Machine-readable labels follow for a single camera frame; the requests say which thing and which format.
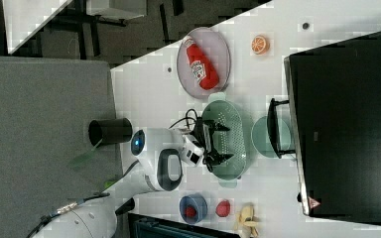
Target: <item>black cup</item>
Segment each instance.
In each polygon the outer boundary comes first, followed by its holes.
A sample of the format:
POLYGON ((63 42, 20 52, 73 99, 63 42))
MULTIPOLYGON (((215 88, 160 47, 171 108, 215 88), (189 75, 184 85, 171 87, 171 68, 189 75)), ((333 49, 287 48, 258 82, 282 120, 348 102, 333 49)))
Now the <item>black cup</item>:
POLYGON ((88 126, 89 141, 95 146, 101 139, 100 146, 128 142, 132 138, 132 125, 126 119, 93 120, 88 126))

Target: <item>green plastic basket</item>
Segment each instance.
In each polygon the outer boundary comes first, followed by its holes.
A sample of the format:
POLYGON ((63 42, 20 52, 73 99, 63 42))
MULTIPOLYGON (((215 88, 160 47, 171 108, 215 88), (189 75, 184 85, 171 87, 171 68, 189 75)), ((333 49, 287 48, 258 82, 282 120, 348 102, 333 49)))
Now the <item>green plastic basket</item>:
POLYGON ((213 120, 228 127, 227 132, 214 132, 213 147, 219 154, 233 154, 224 163, 212 167, 219 179, 239 178, 248 168, 253 121, 241 108, 225 100, 225 93, 209 95, 209 104, 202 113, 203 120, 213 120))

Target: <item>orange slice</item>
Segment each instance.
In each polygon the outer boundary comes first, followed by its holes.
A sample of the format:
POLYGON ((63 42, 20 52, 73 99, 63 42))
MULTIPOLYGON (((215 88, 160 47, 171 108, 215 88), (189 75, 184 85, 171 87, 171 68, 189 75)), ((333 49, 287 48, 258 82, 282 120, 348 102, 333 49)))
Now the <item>orange slice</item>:
POLYGON ((261 35, 258 35, 252 41, 252 51, 256 55, 262 55, 269 50, 269 42, 268 40, 261 35))

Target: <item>plastic bowl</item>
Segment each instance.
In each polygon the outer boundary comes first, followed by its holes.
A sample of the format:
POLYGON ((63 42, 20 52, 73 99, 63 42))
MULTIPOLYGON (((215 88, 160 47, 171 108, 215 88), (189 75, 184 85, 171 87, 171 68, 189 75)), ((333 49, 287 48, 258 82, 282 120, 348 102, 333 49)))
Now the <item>plastic bowl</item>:
POLYGON ((197 224, 205 218, 208 212, 208 206, 206 205, 206 201, 200 194, 192 194, 182 197, 181 202, 179 204, 179 211, 181 213, 182 218, 187 224, 197 224), (186 217, 186 209, 188 206, 192 206, 196 215, 194 217, 186 217))
MULTIPOLYGON (((280 128, 281 149, 288 150, 292 143, 290 129, 282 119, 278 119, 278 127, 280 128)), ((252 143, 261 155, 268 158, 278 158, 268 137, 267 117, 260 118, 255 125, 253 125, 252 143)))

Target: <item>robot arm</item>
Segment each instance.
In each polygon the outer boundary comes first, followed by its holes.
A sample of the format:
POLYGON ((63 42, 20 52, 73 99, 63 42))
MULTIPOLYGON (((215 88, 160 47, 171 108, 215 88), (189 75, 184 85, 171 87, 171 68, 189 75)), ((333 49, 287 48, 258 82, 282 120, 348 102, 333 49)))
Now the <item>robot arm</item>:
POLYGON ((138 161, 126 175, 105 190, 104 196, 80 200, 51 213, 33 237, 111 238, 116 231, 115 211, 119 207, 140 193, 175 189, 183 176, 181 158, 186 162, 191 156, 202 159, 203 148, 196 147, 190 138, 180 130, 138 131, 131 143, 138 161))

